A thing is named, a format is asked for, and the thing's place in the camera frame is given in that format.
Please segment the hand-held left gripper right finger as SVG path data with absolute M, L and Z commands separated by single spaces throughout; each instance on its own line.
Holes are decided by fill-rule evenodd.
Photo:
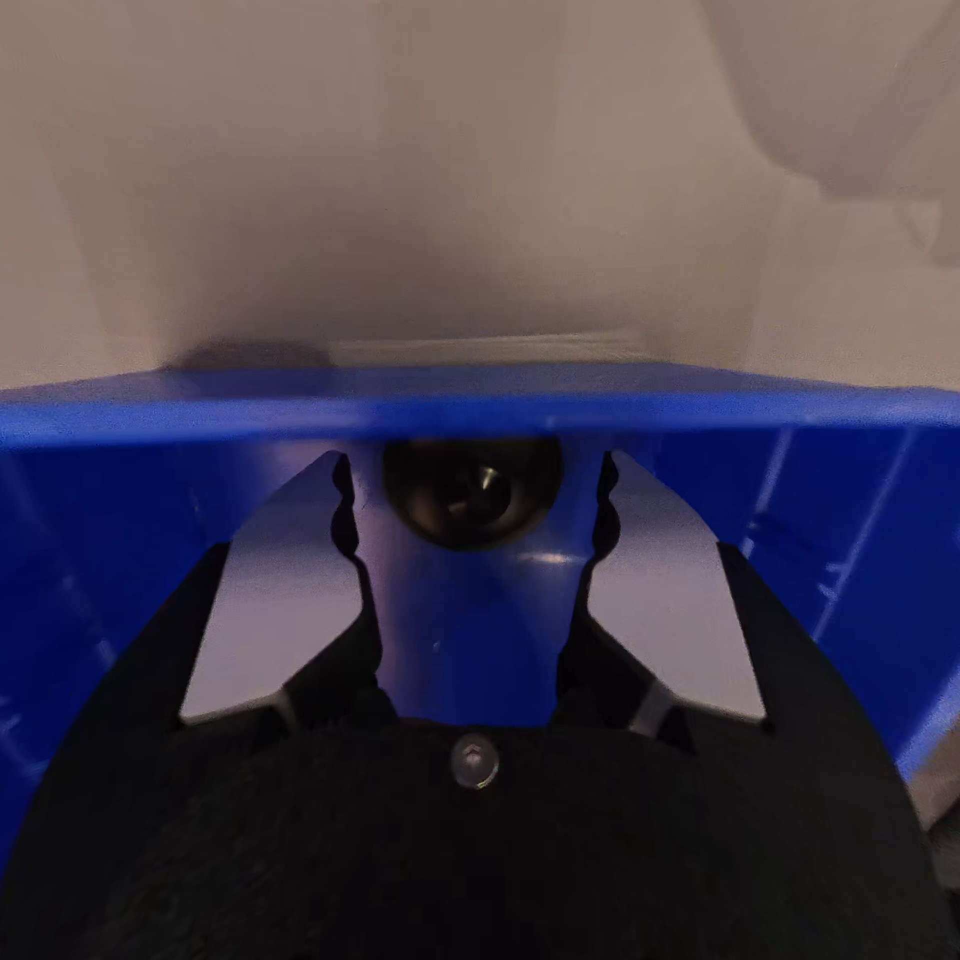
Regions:
M 690 739 L 766 708 L 711 528 L 623 451 L 605 454 L 592 555 L 558 655 L 555 726 Z

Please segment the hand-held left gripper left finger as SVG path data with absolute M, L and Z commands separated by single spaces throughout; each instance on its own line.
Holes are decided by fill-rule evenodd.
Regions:
M 180 721 L 270 709 L 309 728 L 377 690 L 382 643 L 358 549 L 350 460 L 324 451 L 230 542 Z

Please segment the blue plastic bin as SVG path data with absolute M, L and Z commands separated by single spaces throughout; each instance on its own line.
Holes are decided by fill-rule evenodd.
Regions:
M 957 390 L 665 363 L 146 371 L 2 390 L 2 865 L 96 683 L 201 555 L 326 441 L 354 469 L 385 647 L 439 721 L 531 721 L 617 449 L 683 498 L 837 667 L 906 780 L 958 717 Z M 378 446 L 557 437 L 546 520 L 483 555 L 420 542 Z

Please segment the black bottle lid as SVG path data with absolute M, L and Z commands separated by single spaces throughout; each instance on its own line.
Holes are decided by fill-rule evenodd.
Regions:
M 381 464 L 399 520 L 427 544 L 458 552 L 492 550 L 536 529 L 565 477 L 555 437 L 394 440 Z

